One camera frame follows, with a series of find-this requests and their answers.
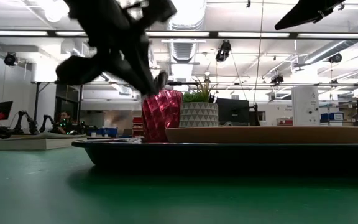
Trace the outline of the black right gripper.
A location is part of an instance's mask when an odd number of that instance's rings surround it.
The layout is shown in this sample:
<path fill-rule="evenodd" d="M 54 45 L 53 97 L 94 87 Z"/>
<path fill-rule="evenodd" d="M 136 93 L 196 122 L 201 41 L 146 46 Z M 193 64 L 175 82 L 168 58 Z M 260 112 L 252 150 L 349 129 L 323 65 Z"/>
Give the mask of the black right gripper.
<path fill-rule="evenodd" d="M 344 9 L 345 0 L 299 0 L 276 24 L 275 30 L 287 29 L 306 23 L 317 23 L 335 10 Z"/>

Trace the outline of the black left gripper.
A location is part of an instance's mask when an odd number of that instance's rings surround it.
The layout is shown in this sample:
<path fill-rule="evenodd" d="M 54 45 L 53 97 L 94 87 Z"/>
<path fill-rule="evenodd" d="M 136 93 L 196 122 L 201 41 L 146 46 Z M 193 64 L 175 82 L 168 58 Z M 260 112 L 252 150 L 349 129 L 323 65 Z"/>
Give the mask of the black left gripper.
<path fill-rule="evenodd" d="M 58 81 L 82 85 L 102 74 L 109 61 L 109 73 L 128 82 L 141 95 L 156 95 L 168 79 L 165 70 L 152 76 L 149 38 L 146 30 L 177 13 L 169 0 L 138 1 L 122 7 L 114 0 L 69 0 L 68 17 L 76 20 L 88 36 L 88 45 L 97 49 L 91 58 L 71 55 L 56 67 Z"/>

